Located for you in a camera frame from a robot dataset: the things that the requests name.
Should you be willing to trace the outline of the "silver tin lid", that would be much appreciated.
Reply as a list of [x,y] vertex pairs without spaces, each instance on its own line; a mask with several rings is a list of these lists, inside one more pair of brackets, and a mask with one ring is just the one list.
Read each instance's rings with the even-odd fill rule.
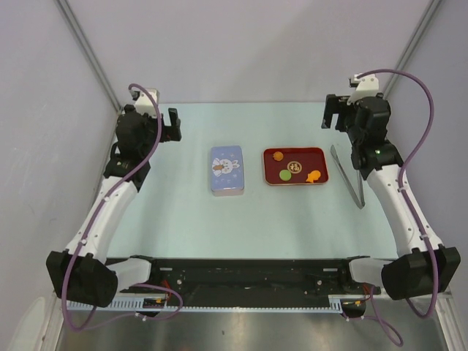
[[211,191],[244,189],[244,160],[240,146],[217,146],[210,153]]

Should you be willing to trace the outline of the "lavender cookie tin box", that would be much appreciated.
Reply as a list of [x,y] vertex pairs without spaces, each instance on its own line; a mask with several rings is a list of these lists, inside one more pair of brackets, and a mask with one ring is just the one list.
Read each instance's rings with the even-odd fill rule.
[[218,189],[212,190],[211,193],[215,197],[239,196],[244,193],[244,189]]

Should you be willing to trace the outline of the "metal tongs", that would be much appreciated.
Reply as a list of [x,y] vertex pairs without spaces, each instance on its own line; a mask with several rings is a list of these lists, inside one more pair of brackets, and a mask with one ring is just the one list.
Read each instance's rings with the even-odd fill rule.
[[340,162],[339,155],[337,153],[335,145],[331,145],[330,147],[330,153],[333,158],[333,161],[339,171],[339,174],[341,175],[341,178],[350,193],[350,196],[356,206],[359,209],[363,209],[366,202],[365,202],[365,196],[364,196],[364,190],[363,190],[363,178],[361,176],[361,173],[356,170],[356,179],[357,179],[357,184],[356,186],[353,186],[353,183],[350,180],[350,177],[347,175],[346,170],[344,169],[343,165]]

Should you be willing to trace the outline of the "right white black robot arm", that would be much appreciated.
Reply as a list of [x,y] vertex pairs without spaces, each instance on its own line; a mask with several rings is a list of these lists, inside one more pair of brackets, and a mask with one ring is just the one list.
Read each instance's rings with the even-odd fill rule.
[[391,110],[381,93],[349,102],[347,96],[325,99],[322,128],[331,128],[350,139],[353,167],[377,196],[396,243],[397,259],[356,257],[339,272],[337,284],[355,293],[363,283],[382,287],[393,300],[443,293],[461,257],[446,247],[425,219],[403,171],[403,159],[387,138]]

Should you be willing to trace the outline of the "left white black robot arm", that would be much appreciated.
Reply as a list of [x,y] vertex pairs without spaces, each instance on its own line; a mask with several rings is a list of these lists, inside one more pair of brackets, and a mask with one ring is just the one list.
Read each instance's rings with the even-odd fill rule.
[[116,293],[133,285],[151,293],[162,275],[151,259],[132,256],[108,264],[107,253],[129,204],[141,190],[151,166],[149,157],[158,143],[181,141],[181,120],[175,108],[163,118],[126,105],[116,124],[98,197],[75,237],[61,252],[51,252],[46,267],[57,296],[65,301],[106,307]]

